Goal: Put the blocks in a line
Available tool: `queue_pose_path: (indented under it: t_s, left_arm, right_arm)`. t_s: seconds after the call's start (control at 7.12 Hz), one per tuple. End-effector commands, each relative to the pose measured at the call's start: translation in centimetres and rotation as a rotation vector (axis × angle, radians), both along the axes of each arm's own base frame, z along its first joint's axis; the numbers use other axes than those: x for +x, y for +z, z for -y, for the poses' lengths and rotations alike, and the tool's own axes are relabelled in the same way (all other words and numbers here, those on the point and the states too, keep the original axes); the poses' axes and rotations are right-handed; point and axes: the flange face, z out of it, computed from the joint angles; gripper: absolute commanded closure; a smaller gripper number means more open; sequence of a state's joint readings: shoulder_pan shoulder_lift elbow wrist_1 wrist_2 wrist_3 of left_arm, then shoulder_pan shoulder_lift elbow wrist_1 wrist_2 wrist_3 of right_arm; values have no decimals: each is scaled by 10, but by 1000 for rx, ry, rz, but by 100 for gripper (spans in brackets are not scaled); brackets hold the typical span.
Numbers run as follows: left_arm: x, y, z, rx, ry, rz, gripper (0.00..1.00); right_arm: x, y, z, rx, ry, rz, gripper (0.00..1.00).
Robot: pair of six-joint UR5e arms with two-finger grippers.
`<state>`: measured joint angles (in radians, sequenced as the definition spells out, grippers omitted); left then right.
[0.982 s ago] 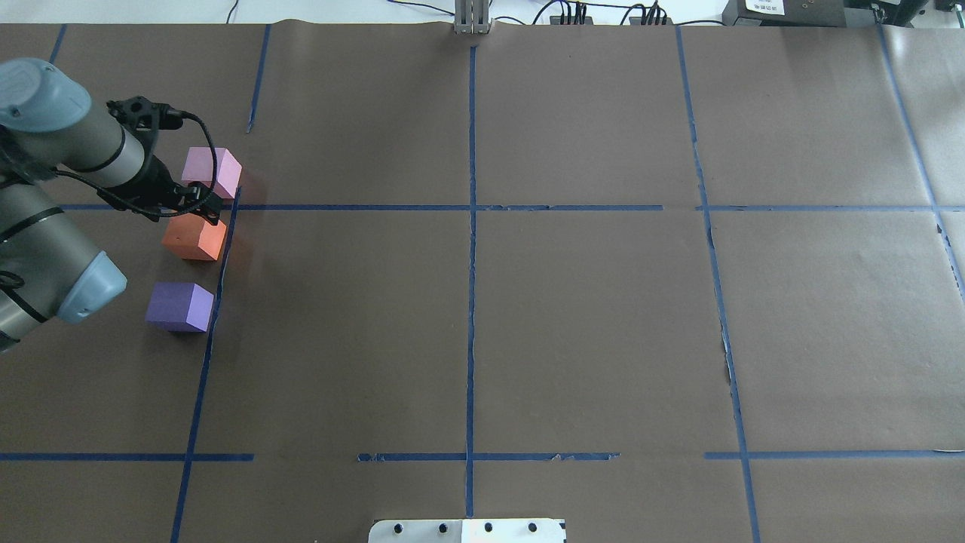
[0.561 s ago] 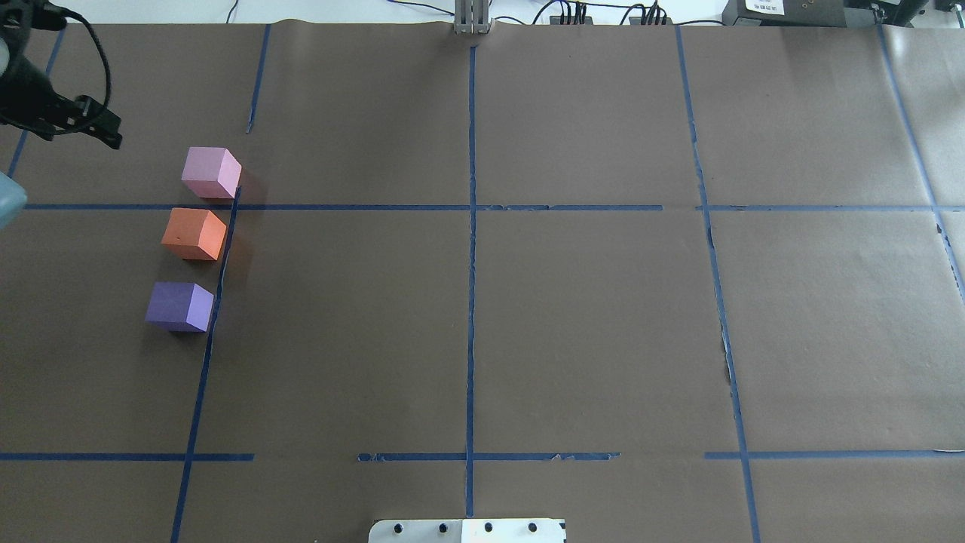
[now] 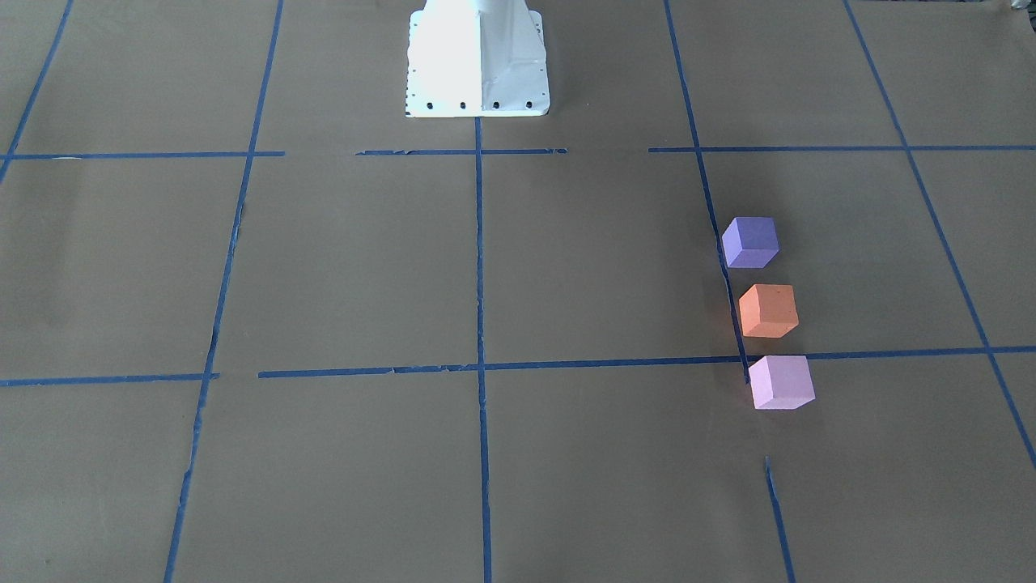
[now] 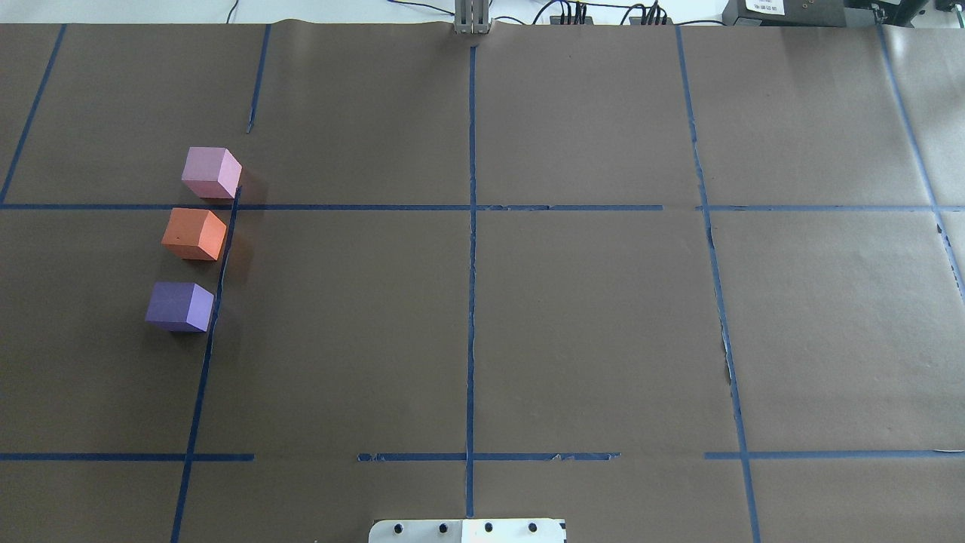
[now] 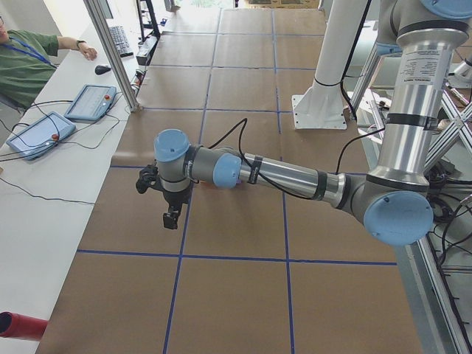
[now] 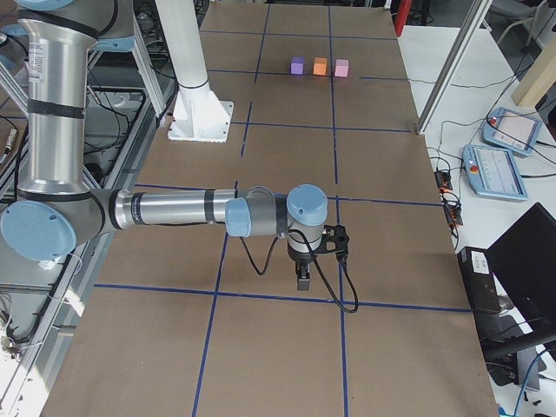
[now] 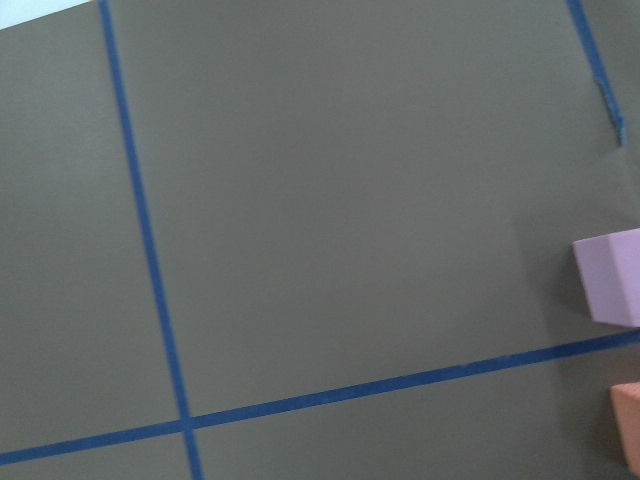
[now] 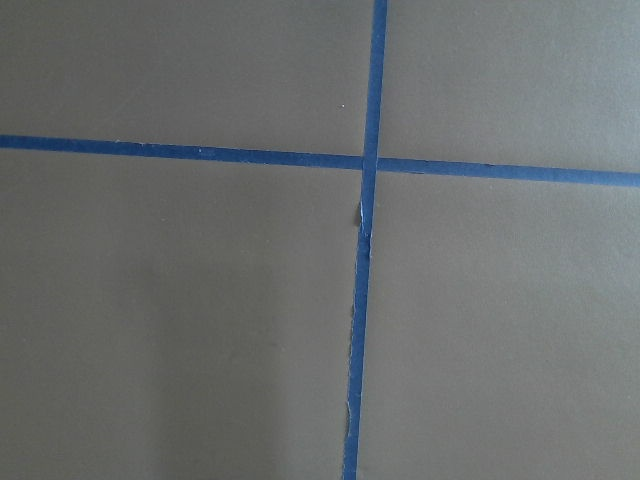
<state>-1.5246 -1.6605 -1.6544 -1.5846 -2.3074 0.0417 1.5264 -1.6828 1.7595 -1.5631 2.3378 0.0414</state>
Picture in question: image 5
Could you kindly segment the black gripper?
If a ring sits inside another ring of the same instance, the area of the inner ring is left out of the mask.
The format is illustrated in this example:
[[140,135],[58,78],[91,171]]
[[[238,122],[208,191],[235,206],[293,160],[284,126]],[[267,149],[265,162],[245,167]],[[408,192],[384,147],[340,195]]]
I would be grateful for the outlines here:
[[191,186],[188,186],[182,191],[170,192],[165,190],[163,192],[165,201],[169,204],[167,212],[162,216],[163,226],[165,229],[177,229],[178,219],[181,214],[183,204],[188,204],[191,196]]

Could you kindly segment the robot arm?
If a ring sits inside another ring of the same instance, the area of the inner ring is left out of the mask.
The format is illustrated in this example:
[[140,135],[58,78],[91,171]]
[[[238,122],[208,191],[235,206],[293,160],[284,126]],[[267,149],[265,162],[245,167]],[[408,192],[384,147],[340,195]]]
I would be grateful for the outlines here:
[[424,176],[431,135],[453,51],[468,38],[469,1],[382,1],[377,47],[400,49],[401,62],[386,117],[378,163],[365,176],[326,173],[230,148],[191,145],[177,129],[160,132],[155,161],[136,188],[161,191],[164,226],[177,227],[193,183],[233,188],[265,184],[351,214],[376,239],[403,246],[424,237],[434,219]]

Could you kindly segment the person's hand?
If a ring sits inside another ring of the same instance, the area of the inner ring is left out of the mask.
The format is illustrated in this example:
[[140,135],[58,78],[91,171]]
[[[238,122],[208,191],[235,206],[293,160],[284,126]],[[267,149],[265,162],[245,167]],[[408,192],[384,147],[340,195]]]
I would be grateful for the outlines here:
[[86,42],[79,43],[78,49],[85,59],[91,61],[97,59],[97,50],[94,47],[89,46]]

